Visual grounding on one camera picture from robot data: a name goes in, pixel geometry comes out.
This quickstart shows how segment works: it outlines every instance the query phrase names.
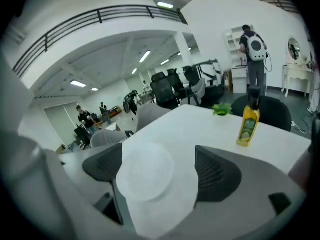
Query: mirror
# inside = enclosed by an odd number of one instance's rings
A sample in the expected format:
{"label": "mirror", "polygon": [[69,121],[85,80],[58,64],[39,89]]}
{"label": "mirror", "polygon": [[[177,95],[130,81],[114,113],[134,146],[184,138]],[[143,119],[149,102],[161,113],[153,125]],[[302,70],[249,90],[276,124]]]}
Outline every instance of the mirror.
{"label": "mirror", "polygon": [[288,42],[288,49],[289,49],[289,54],[291,58],[294,59],[295,61],[298,60],[300,56],[300,46],[297,40],[295,40],[294,38],[290,38]]}

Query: black hair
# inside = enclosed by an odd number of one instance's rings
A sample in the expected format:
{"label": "black hair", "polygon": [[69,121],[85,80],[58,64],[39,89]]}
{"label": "black hair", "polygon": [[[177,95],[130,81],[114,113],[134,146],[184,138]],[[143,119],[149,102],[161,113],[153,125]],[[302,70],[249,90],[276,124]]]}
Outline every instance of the black hair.
{"label": "black hair", "polygon": [[248,25],[243,25],[242,29],[243,29],[243,31],[251,30],[251,28]]}

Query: metal railing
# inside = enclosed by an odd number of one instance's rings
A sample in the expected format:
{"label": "metal railing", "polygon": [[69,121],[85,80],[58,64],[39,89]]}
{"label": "metal railing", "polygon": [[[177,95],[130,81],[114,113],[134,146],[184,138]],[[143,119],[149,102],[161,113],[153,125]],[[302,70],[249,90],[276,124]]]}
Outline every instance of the metal railing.
{"label": "metal railing", "polygon": [[259,0],[285,10],[288,13],[300,14],[292,0]]}
{"label": "metal railing", "polygon": [[39,56],[73,32],[90,25],[128,17],[159,18],[187,24],[180,11],[149,5],[116,5],[89,10],[60,23],[41,36],[18,60],[13,67],[13,71],[21,78]]}

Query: bottle label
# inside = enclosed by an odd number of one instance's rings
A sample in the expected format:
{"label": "bottle label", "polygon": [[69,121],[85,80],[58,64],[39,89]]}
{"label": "bottle label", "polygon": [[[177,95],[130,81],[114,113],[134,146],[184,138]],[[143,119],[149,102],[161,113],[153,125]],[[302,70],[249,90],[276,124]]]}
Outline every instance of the bottle label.
{"label": "bottle label", "polygon": [[256,127],[256,121],[252,118],[248,118],[244,121],[243,129],[240,134],[239,140],[248,142],[254,133]]}

